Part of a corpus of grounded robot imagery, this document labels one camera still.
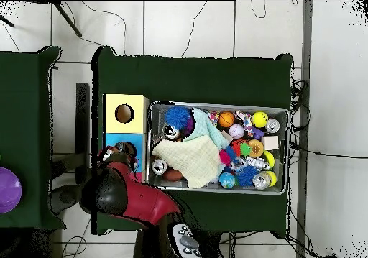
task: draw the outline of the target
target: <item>yellow box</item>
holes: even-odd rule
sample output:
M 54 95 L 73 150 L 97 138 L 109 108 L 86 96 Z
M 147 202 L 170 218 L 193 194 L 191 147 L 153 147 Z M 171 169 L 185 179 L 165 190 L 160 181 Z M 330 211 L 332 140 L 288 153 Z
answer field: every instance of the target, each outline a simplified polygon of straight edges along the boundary
M 105 127 L 106 133 L 143 134 L 147 128 L 147 109 L 149 101 L 143 95 L 106 94 L 105 95 Z M 116 113 L 132 111 L 127 122 L 120 122 Z

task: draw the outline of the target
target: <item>gray tray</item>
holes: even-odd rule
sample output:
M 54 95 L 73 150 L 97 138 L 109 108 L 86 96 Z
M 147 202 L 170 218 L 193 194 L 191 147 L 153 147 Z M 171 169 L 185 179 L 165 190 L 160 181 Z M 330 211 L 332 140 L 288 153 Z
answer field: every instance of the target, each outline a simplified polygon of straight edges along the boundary
M 240 193 L 240 194 L 256 194 L 256 195 L 281 195 L 285 192 L 288 180 L 288 164 L 289 164 L 289 149 L 290 149 L 290 112 L 286 109 L 268 108 L 268 107 L 248 107 L 248 106 L 230 106 L 230 105 L 213 105 L 207 103 L 181 103 L 181 102 L 161 102 L 154 101 L 149 106 L 148 123 L 151 126 L 147 133 L 147 161 L 146 166 L 146 180 L 149 184 L 161 188 L 171 190 L 190 190 L 202 192 L 216 192 L 216 193 Z M 156 175 L 152 171 L 152 157 L 151 150 L 153 149 L 152 137 L 162 133 L 162 128 L 165 123 L 166 111 L 175 105 L 187 107 L 189 109 L 196 107 L 207 111 L 230 111 L 237 110 L 253 114 L 256 111 L 265 112 L 269 118 L 277 119 L 280 123 L 280 130 L 275 134 L 279 139 L 279 150 L 272 150 L 271 153 L 275 157 L 275 166 L 273 172 L 277 176 L 277 182 L 271 188 L 265 190 L 257 190 L 254 187 L 242 187 L 235 185 L 231 189 L 222 188 L 219 183 L 208 183 L 202 188 L 189 188 L 188 182 L 185 178 L 177 182 L 170 182 L 162 178 L 161 175 Z

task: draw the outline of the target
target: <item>box hole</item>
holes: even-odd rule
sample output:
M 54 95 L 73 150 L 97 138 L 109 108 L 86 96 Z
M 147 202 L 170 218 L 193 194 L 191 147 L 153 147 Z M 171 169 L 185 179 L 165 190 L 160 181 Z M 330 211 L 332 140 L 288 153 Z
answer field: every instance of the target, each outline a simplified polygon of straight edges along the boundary
M 129 123 L 134 117 L 133 108 L 128 104 L 118 105 L 115 109 L 115 118 L 119 123 Z

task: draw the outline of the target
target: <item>green table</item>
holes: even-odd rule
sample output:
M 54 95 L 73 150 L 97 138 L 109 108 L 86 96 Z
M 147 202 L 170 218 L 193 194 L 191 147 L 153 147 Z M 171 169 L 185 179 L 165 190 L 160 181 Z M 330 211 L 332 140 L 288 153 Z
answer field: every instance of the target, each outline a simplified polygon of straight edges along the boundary
M 221 103 L 290 109 L 291 55 L 278 59 L 116 56 L 99 47 L 93 56 L 92 153 L 102 148 L 105 93 L 143 94 L 150 101 Z M 287 197 L 172 191 L 187 209 L 185 218 L 208 231 L 276 231 L 286 233 Z M 132 231 L 140 224 L 97 214 L 97 229 Z
M 51 176 L 49 74 L 58 47 L 36 53 L 0 52 L 0 166 L 22 184 L 18 206 L 0 214 L 0 227 L 60 229 L 49 211 Z

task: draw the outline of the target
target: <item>purple plate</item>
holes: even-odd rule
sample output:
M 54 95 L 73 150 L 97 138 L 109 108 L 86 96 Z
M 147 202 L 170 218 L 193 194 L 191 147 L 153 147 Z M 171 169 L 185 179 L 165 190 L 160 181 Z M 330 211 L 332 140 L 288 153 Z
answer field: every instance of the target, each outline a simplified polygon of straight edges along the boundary
M 0 167 L 0 213 L 15 208 L 21 196 L 22 187 L 18 177 L 11 170 Z

